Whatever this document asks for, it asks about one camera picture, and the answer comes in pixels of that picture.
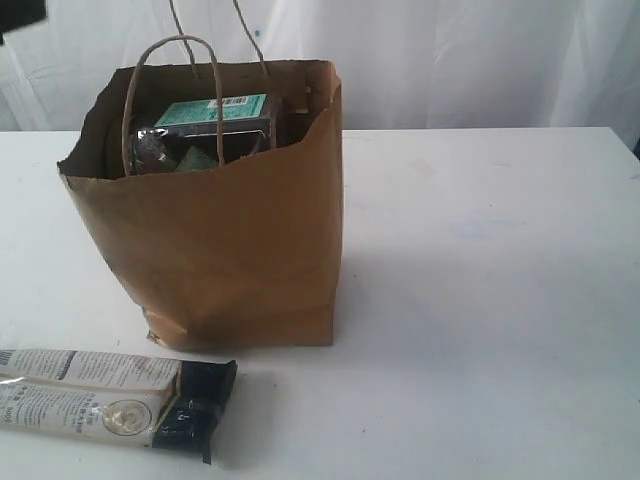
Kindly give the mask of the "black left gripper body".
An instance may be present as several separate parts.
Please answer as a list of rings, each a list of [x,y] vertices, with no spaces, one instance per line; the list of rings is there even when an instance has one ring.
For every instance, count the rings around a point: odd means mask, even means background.
[[[0,44],[4,35],[47,19],[45,0],[0,0]]]

